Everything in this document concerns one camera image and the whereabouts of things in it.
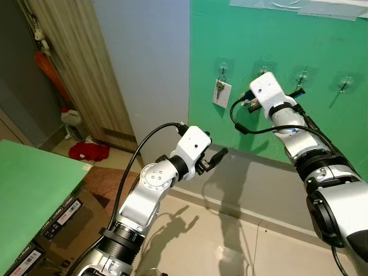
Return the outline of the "white plush toy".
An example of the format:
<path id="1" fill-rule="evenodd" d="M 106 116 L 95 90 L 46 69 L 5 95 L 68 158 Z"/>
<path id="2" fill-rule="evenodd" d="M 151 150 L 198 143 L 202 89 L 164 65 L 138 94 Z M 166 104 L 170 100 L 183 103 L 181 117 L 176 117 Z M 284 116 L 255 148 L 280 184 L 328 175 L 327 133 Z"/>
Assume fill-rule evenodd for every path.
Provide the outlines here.
<path id="1" fill-rule="evenodd" d="M 45 39 L 45 34 L 43 30 L 40 29 L 39 27 L 34 27 L 33 34 L 34 39 L 37 42 L 37 45 L 39 46 L 42 53 L 48 53 L 49 51 L 48 43 L 47 40 Z"/>

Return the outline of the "wooden wardrobe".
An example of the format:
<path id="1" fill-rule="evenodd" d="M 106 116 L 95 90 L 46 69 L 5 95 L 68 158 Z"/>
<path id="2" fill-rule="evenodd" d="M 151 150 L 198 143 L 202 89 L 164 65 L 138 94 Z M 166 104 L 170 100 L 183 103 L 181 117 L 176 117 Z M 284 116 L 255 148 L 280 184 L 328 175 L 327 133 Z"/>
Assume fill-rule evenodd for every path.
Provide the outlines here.
<path id="1" fill-rule="evenodd" d="M 53 65 L 97 142 L 134 152 L 136 136 L 94 0 L 24 0 L 51 44 Z"/>

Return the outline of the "key with white tag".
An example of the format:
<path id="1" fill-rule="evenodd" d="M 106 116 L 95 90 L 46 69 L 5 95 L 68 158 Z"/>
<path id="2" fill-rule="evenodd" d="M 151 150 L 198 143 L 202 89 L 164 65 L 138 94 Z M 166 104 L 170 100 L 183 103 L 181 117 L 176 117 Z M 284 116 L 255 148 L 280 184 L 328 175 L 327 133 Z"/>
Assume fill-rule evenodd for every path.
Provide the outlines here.
<path id="1" fill-rule="evenodd" d="M 221 79 L 216 79 L 213 90 L 212 102 L 223 109 L 228 108 L 229 95 L 231 95 L 232 85 Z"/>

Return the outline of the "white plastic jug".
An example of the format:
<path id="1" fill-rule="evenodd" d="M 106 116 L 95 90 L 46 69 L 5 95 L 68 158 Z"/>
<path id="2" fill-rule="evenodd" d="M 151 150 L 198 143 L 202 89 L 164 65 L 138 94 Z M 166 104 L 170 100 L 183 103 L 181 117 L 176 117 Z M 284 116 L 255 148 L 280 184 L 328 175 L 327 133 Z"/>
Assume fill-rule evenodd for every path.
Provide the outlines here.
<path id="1" fill-rule="evenodd" d="M 66 107 L 61 108 L 61 121 L 66 130 L 65 139 L 85 140 L 85 131 L 82 124 L 81 115 L 76 110 Z"/>

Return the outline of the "orange bag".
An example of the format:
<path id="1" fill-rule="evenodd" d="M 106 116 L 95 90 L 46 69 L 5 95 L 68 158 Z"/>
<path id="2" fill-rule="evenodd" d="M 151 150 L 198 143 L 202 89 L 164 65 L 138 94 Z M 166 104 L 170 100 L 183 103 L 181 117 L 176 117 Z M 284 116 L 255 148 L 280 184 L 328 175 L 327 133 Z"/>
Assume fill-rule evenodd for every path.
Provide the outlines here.
<path id="1" fill-rule="evenodd" d="M 39 68 L 44 72 L 45 76 L 50 79 L 50 81 L 55 85 L 57 91 L 60 93 L 61 97 L 66 99 L 68 95 L 63 87 L 61 80 L 59 79 L 57 72 L 53 68 L 52 61 L 44 53 L 37 51 L 34 53 L 34 62 L 39 66 Z"/>

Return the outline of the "black labelled box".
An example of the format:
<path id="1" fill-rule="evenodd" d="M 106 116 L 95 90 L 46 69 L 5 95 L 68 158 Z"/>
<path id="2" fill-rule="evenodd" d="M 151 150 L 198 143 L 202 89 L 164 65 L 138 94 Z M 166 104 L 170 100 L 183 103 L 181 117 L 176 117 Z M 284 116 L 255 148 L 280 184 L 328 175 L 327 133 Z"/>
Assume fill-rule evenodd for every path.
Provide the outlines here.
<path id="1" fill-rule="evenodd" d="M 27 246 L 8 268 L 3 276 L 28 276 L 40 261 L 44 259 L 46 251 L 34 244 Z"/>
<path id="2" fill-rule="evenodd" d="M 58 210 L 48 219 L 47 223 L 42 226 L 39 236 L 44 237 L 48 241 L 52 240 L 82 205 L 83 202 L 78 197 L 69 195 Z"/>

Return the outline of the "green wall board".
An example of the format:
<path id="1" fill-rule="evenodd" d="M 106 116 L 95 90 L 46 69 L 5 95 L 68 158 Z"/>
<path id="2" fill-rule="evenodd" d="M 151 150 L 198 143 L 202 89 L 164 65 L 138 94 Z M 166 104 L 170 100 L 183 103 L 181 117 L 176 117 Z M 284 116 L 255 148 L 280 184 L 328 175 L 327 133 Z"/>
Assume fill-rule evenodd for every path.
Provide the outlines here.
<path id="1" fill-rule="evenodd" d="M 228 61 L 231 101 L 239 99 L 259 74 L 261 60 L 287 94 L 307 68 L 297 98 L 321 131 L 342 151 L 358 173 L 367 171 L 368 21 L 298 15 L 294 11 L 232 7 L 229 0 L 191 0 L 190 124 L 209 131 L 215 144 L 238 152 L 288 162 L 283 144 L 272 134 L 244 136 L 228 108 L 212 102 L 219 63 Z M 339 93 L 342 77 L 353 83 Z"/>

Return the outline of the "red cloth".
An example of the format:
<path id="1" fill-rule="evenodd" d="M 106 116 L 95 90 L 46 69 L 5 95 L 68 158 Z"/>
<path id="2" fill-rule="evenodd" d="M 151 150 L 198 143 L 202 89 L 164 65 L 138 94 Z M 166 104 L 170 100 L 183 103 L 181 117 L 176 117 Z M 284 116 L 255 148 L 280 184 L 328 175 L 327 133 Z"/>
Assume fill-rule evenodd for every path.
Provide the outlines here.
<path id="1" fill-rule="evenodd" d="M 68 151 L 68 157 L 74 160 L 99 162 L 109 157 L 110 147 L 94 143 L 78 142 Z"/>

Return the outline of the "long clear tape strip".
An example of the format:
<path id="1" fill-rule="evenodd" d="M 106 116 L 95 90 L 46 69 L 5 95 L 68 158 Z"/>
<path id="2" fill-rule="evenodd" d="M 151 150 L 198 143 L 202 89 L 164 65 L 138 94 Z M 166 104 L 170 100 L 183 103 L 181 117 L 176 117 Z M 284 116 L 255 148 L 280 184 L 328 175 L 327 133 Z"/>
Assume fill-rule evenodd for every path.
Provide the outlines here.
<path id="1" fill-rule="evenodd" d="M 368 0 L 229 0 L 229 5 L 347 21 L 368 18 Z"/>

